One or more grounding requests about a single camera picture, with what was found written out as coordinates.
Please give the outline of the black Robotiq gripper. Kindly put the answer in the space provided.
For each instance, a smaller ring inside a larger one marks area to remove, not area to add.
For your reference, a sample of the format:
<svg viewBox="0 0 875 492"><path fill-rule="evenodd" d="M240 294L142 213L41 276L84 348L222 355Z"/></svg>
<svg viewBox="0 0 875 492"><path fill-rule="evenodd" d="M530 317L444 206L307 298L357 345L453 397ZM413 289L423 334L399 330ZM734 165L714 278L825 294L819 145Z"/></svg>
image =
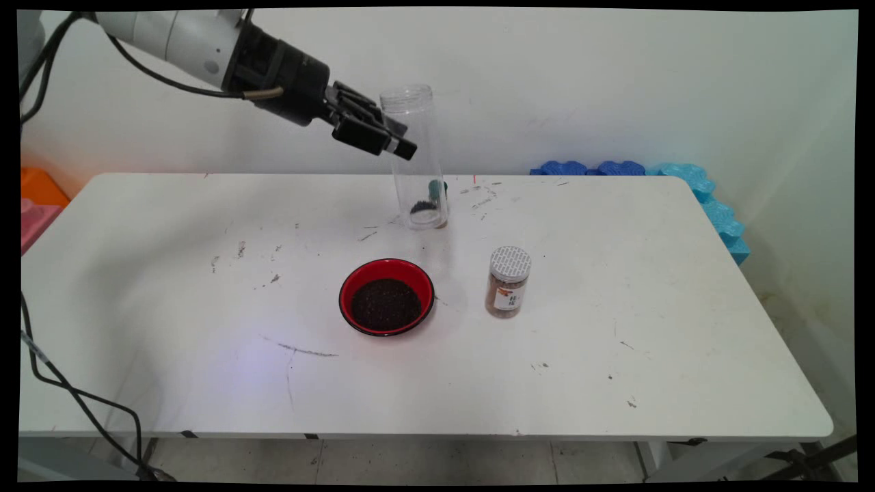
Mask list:
<svg viewBox="0 0 875 492"><path fill-rule="evenodd" d="M405 137L407 125L352 87L334 81L329 102L328 66L251 22L223 29L222 53L228 57L222 90L232 96L300 126L325 121L334 126L335 140L375 156L412 160L418 151Z"/></svg>

